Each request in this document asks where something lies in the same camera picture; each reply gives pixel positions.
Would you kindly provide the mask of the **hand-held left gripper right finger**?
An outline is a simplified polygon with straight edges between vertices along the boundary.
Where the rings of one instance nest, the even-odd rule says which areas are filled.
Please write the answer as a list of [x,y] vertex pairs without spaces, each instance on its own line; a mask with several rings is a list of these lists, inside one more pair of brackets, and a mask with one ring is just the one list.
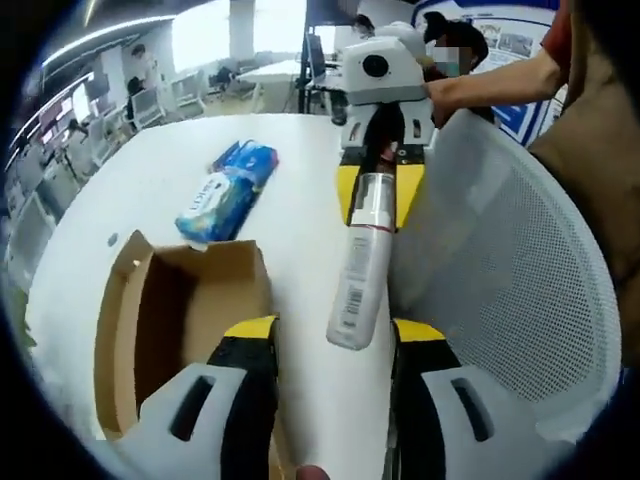
[[541,479],[573,445],[537,429],[531,406],[463,366],[444,335],[395,319],[391,384],[394,479]]

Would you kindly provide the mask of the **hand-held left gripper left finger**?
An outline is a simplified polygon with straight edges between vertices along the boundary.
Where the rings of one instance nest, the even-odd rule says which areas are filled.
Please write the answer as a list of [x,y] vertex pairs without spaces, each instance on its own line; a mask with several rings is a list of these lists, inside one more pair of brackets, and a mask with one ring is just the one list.
[[205,364],[147,398],[116,443],[135,479],[266,479],[278,407],[278,316],[228,329]]

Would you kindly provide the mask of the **person's right hand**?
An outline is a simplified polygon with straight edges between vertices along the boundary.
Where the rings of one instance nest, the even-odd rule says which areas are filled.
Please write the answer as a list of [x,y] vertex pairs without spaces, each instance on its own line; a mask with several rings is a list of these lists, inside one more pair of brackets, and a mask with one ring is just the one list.
[[459,96],[457,78],[426,82],[424,89],[432,101],[432,116],[437,128],[443,127],[457,110],[464,107]]

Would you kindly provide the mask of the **person's left hand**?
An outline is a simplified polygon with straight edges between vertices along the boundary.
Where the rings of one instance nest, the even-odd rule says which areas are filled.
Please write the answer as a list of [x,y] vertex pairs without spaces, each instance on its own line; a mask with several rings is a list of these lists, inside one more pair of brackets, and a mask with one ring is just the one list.
[[329,480],[328,473],[313,458],[302,455],[295,470],[296,480]]

